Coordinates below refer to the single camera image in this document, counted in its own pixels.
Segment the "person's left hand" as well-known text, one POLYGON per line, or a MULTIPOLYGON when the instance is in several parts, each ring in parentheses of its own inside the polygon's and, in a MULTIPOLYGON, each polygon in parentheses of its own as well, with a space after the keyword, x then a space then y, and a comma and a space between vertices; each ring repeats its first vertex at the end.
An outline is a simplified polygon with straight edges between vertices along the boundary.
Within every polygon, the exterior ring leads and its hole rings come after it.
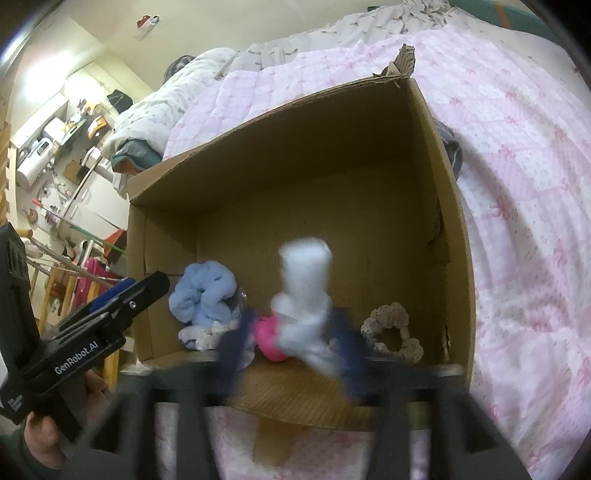
MULTIPOLYGON (((87 425, 103 409, 107 384, 94 370, 88 370, 84 378, 87 394, 82 412, 85 414, 85 425, 87 425)), ((59 447, 59 437, 60 430, 51 417, 39 417, 33 412, 28 415, 24 427, 25 444, 35 460, 52 470, 61 469, 67 461, 59 447)))

